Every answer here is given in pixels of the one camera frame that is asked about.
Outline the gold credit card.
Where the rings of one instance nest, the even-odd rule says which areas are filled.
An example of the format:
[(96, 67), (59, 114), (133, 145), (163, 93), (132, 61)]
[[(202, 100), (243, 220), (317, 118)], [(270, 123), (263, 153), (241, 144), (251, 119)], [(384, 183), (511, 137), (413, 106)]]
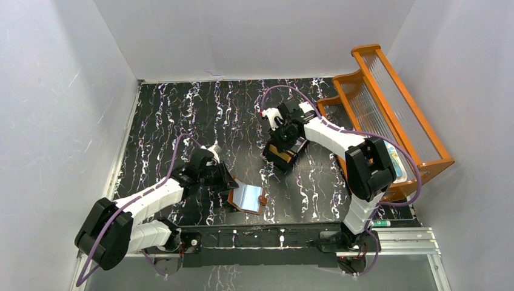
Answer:
[(286, 163), (289, 163), (292, 160), (292, 156), (287, 152), (279, 152), (279, 150), (271, 144), (269, 147), (269, 152), (274, 156), (275, 158), (281, 159)]

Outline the black card tray box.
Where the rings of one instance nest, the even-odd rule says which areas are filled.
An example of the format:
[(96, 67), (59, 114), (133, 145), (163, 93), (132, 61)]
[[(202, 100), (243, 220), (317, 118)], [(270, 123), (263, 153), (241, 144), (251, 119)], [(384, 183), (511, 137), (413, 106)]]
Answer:
[(287, 172), (293, 168), (301, 152), (307, 147), (308, 140), (303, 137), (299, 137), (296, 143), (289, 149), (280, 152), (276, 146), (276, 143), (270, 139), (264, 150), (263, 157), (266, 161), (271, 162), (277, 169)]

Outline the orange leather card holder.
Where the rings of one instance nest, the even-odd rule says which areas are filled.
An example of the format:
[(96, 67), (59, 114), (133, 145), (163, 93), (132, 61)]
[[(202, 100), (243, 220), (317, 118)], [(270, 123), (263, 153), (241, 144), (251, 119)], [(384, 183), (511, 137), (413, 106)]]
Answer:
[(267, 204), (265, 189), (246, 184), (236, 176), (233, 179), (238, 186), (230, 189), (228, 203), (240, 212), (260, 215)]

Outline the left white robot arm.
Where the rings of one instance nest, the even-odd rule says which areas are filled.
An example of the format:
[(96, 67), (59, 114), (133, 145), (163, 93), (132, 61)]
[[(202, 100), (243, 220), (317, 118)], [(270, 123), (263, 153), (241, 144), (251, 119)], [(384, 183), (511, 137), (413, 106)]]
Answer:
[(169, 178), (125, 198), (97, 200), (75, 238), (75, 246), (91, 255), (103, 270), (117, 266), (128, 253), (151, 247), (165, 252), (183, 248), (179, 226), (165, 217), (150, 222), (147, 218), (197, 194), (200, 188), (216, 192), (238, 188), (218, 153), (218, 145), (202, 146), (187, 162), (176, 166)]

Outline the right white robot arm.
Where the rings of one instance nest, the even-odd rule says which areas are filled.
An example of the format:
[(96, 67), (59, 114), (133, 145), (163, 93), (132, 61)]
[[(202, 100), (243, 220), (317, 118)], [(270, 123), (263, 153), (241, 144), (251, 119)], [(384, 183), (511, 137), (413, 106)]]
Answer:
[(396, 171), (384, 140), (346, 133), (319, 116), (309, 102), (289, 100), (277, 108), (263, 110), (260, 115), (270, 124), (270, 139), (263, 154), (277, 168), (284, 171), (291, 168), (300, 150), (309, 142), (323, 146), (344, 160), (351, 202), (337, 237), (347, 250), (358, 250), (365, 243), (373, 211), (396, 181)]

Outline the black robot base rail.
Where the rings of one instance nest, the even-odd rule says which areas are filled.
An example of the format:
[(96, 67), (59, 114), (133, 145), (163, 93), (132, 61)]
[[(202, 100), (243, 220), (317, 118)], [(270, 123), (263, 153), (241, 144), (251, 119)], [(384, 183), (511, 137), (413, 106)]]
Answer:
[(339, 222), (187, 226), (181, 232), (185, 267), (221, 265), (338, 267), (362, 245), (344, 245)]

